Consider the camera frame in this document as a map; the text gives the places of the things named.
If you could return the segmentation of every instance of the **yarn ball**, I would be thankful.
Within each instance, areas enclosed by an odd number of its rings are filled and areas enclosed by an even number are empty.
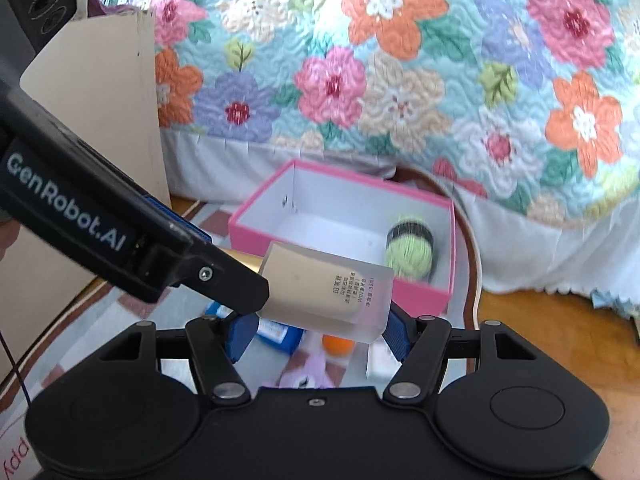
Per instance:
[[[389,231],[385,265],[398,278],[422,280],[433,263],[433,237],[420,219],[401,219]]]

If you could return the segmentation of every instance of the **purple flower pattern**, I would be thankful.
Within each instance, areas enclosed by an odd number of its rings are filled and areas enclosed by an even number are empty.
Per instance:
[[[482,56],[514,67],[523,85],[539,89],[556,74],[543,55],[545,42],[536,22],[524,23],[508,1],[474,0],[489,26]]]
[[[280,116],[280,108],[271,104],[275,93],[258,88],[249,72],[226,72],[196,94],[193,114],[210,136],[268,142]]]

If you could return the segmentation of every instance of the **orange ball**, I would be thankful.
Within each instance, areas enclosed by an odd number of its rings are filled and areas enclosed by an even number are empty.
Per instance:
[[[356,345],[355,341],[350,339],[342,339],[333,335],[322,336],[322,346],[324,351],[336,357],[345,357],[353,351]]]

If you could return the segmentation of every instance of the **person's hand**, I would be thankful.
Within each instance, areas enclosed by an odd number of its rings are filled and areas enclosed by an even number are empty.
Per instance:
[[[19,232],[20,224],[15,220],[0,224],[0,260],[4,258],[4,252],[18,239]]]

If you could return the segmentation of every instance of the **round black disc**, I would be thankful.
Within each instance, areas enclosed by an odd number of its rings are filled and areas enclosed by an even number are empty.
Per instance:
[[[171,455],[198,416],[196,396],[183,384],[114,363],[56,381],[34,399],[25,428],[43,466],[100,479],[140,473]]]
[[[444,388],[434,412],[443,436],[505,474],[562,474],[593,463],[609,426],[603,402],[571,376],[523,377],[481,368]]]

